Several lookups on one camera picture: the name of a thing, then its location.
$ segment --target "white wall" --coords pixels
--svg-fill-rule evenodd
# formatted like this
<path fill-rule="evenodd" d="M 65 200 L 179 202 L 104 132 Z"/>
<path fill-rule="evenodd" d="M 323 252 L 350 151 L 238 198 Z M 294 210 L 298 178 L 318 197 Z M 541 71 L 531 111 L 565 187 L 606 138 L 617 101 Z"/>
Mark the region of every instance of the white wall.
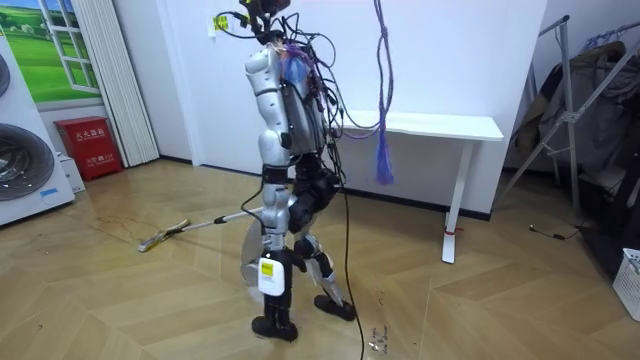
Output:
<path fill-rule="evenodd" d="M 77 119 L 88 116 L 102 116 L 108 118 L 107 110 L 103 105 L 65 110 L 40 111 L 40 117 L 42 118 L 42 122 L 44 122 L 44 127 L 49 133 L 49 137 L 51 137 L 53 148 L 65 155 L 68 155 L 67 150 L 64 148 L 60 134 L 58 134 L 56 125 L 53 122 L 57 120 Z"/>
<path fill-rule="evenodd" d="M 114 0 L 161 155 L 191 159 L 156 0 Z"/>
<path fill-rule="evenodd" d="M 622 25 L 640 21 L 640 1 L 638 0 L 549 0 L 541 28 L 547 27 L 564 15 L 570 15 L 569 49 L 570 56 L 578 55 L 587 39 L 616 29 Z M 627 32 L 622 39 L 627 47 L 640 40 L 640 27 Z M 538 88 L 542 86 L 554 66 L 561 61 L 560 47 L 553 31 L 542 36 L 535 48 L 533 65 Z M 518 112 L 516 126 L 519 126 L 532 99 L 525 92 Z M 518 167 L 524 159 L 515 148 L 509 150 L 505 166 Z M 551 160 L 539 156 L 530 167 L 535 170 L 553 171 Z"/>
<path fill-rule="evenodd" d="M 224 34 L 213 40 L 206 31 L 216 10 L 239 5 L 224 0 L 158 1 L 167 7 L 178 44 L 169 51 L 184 64 L 174 76 L 192 89 L 193 116 L 187 121 L 197 126 L 203 163 L 258 173 L 257 138 L 264 123 L 243 62 L 260 46 Z M 393 110 L 491 116 L 503 133 L 510 134 L 546 0 L 383 3 L 396 72 Z M 347 105 L 375 109 L 379 29 L 372 2 L 294 1 L 286 13 L 294 11 L 301 13 L 304 30 L 321 31 L 334 40 L 335 73 Z M 320 52 L 331 56 L 326 47 Z M 381 187 L 372 180 L 374 142 L 344 141 L 349 187 L 450 203 L 459 142 L 391 135 L 389 144 L 396 184 Z M 463 207 L 490 211 L 507 144 L 505 139 L 479 147 Z M 361 159 L 370 161 L 357 165 Z"/>

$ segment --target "green field mural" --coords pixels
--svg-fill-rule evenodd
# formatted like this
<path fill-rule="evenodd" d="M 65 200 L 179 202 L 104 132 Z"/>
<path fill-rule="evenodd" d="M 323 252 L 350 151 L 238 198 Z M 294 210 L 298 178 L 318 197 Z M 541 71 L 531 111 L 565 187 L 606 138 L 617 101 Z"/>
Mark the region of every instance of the green field mural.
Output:
<path fill-rule="evenodd" d="M 50 5 L 50 9 L 54 24 L 65 26 L 60 11 L 54 10 L 59 9 L 55 0 Z M 72 23 L 77 26 L 75 17 L 73 14 L 70 15 Z M 44 28 L 42 12 L 37 6 L 37 2 L 33 0 L 0 0 L 0 25 L 36 103 L 100 96 L 71 88 L 51 36 Z M 71 35 L 68 32 L 58 32 L 57 35 L 65 55 L 88 58 L 84 41 L 79 34 L 76 35 L 76 42 L 79 45 L 80 54 L 75 51 Z M 91 84 L 87 84 L 79 63 L 72 62 L 70 66 L 76 84 L 95 86 L 95 75 L 90 66 L 88 72 Z"/>

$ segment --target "mop handle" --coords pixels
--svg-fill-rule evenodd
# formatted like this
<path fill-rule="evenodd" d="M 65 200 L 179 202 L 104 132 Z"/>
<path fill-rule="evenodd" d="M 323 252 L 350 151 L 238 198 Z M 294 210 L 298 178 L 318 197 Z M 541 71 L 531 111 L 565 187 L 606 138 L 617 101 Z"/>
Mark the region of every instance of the mop handle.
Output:
<path fill-rule="evenodd" d="M 262 212 L 262 209 L 263 208 L 259 207 L 259 208 L 251 209 L 251 210 L 249 210 L 249 212 L 257 215 L 257 214 Z M 227 222 L 229 222 L 231 220 L 243 218 L 245 216 L 249 216 L 249 214 L 244 212 L 244 211 L 241 211 L 241 212 L 239 212 L 237 214 L 221 216 L 221 217 L 219 217 L 219 218 L 217 218 L 215 220 L 207 221 L 207 222 L 202 223 L 202 224 L 195 224 L 195 225 L 187 226 L 187 227 L 183 228 L 181 232 L 200 229 L 200 228 L 211 226 L 211 225 L 226 224 Z"/>

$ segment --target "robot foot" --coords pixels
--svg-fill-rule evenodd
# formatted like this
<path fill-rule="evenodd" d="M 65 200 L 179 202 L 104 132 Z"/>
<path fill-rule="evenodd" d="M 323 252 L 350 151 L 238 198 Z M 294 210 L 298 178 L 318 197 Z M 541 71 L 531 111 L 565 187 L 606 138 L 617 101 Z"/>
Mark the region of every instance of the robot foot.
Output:
<path fill-rule="evenodd" d="M 251 329 L 254 333 L 267 338 L 282 339 L 292 342 L 298 338 L 298 328 L 292 322 L 286 327 L 277 327 L 264 316 L 258 316 L 251 322 Z"/>
<path fill-rule="evenodd" d="M 327 314 L 335 315 L 345 321 L 353 321 L 356 318 L 356 308 L 346 301 L 342 301 L 343 306 L 340 306 L 329 296 L 318 295 L 313 299 L 313 304 Z"/>

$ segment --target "clothes drying rack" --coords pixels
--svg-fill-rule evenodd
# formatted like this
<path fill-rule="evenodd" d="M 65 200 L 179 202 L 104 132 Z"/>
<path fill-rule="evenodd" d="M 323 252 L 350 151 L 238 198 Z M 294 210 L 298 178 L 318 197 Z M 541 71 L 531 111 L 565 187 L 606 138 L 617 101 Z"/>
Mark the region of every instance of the clothes drying rack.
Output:
<path fill-rule="evenodd" d="M 581 217 L 580 216 L 580 197 L 578 193 L 578 162 L 576 158 L 576 146 L 575 146 L 576 144 L 575 124 L 576 122 L 578 122 L 578 120 L 580 120 L 580 118 L 582 117 L 582 115 L 584 115 L 587 109 L 589 109 L 589 107 L 593 105 L 593 103 L 598 99 L 600 94 L 602 94 L 602 92 L 607 88 L 607 86 L 609 86 L 611 81 L 615 79 L 615 77 L 622 70 L 622 68 L 629 62 L 629 60 L 631 60 L 633 56 L 637 55 L 638 51 L 640 51 L 640 41 L 638 41 L 638 43 L 633 47 L 632 50 L 627 51 L 627 53 L 618 61 L 618 63 L 613 67 L 613 69 L 611 69 L 611 72 L 609 73 L 609 75 L 596 88 L 593 94 L 591 94 L 591 96 L 587 99 L 587 101 L 585 101 L 585 103 L 576 111 L 573 104 L 573 90 L 571 86 L 571 64 L 569 61 L 569 37 L 568 37 L 568 25 L 567 25 L 567 23 L 569 22 L 569 19 L 570 19 L 570 16 L 565 15 L 560 20 L 556 21 L 555 23 L 551 24 L 550 26 L 542 30 L 538 35 L 538 37 L 541 37 L 547 34 L 548 32 L 550 32 L 551 30 L 555 30 L 556 28 L 559 29 L 560 51 L 562 53 L 562 71 L 564 74 L 562 78 L 563 79 L 562 83 L 563 83 L 563 91 L 565 92 L 566 110 L 558 118 L 558 120 L 556 120 L 556 122 L 553 124 L 553 127 L 551 127 L 551 129 L 544 136 L 544 138 L 540 140 L 540 142 L 535 147 L 533 152 L 529 155 L 529 157 L 522 164 L 522 166 L 520 166 L 520 168 L 518 169 L 516 174 L 511 178 L 511 180 L 509 181 L 507 186 L 504 188 L 504 190 L 502 190 L 499 193 L 499 195 L 496 197 L 495 201 L 493 202 L 494 208 L 500 201 L 504 199 L 504 197 L 507 195 L 509 190 L 511 190 L 511 188 L 515 185 L 518 179 L 520 179 L 522 174 L 527 170 L 527 168 L 531 165 L 533 160 L 535 160 L 535 158 L 538 156 L 538 154 L 540 154 L 540 152 L 543 149 L 547 150 L 547 155 L 550 156 L 551 159 L 553 160 L 553 168 L 554 168 L 554 173 L 556 177 L 556 182 L 559 183 L 560 175 L 559 175 L 559 169 L 558 169 L 558 161 L 555 158 L 555 155 L 564 151 L 569 151 L 570 158 L 571 158 L 570 171 L 571 171 L 571 197 L 573 201 L 573 211 L 576 218 Z M 589 39 L 589 42 L 593 44 L 594 42 L 597 43 L 601 39 L 608 41 L 611 38 L 611 36 L 614 34 L 621 34 L 623 32 L 626 32 L 627 30 L 630 30 L 639 26 L 640 26 L 640 22 L 629 24 L 626 26 L 621 26 L 616 30 L 611 30 L 606 33 L 600 34 L 598 36 L 594 36 Z M 529 84 L 528 91 L 532 95 L 532 99 L 535 99 L 535 97 L 538 95 L 538 87 L 535 82 L 535 73 L 533 70 L 533 65 L 529 68 L 528 84 Z M 558 131 L 558 129 L 560 129 L 560 127 L 565 123 L 568 126 L 569 147 L 564 149 L 558 149 L 558 150 L 552 149 L 549 145 L 547 145 L 547 143 L 553 137 L 556 131 Z"/>

